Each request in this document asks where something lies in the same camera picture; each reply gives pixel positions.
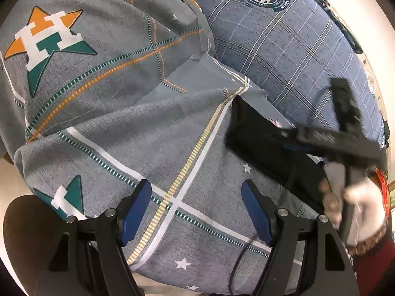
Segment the white gloved right hand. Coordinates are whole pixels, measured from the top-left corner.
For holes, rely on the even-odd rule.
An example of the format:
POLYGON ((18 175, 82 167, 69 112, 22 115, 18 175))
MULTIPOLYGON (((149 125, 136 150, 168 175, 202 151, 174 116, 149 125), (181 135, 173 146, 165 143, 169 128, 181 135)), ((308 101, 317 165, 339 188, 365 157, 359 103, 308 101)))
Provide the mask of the white gloved right hand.
POLYGON ((367 176, 362 176, 352 185, 346 185, 346 168, 338 162, 329 162, 323 169, 326 178, 319 189, 323 194, 324 215, 339 229, 345 203, 354 207, 350 231, 343 242, 348 249, 373 248, 384 236, 388 226, 378 185, 367 176))

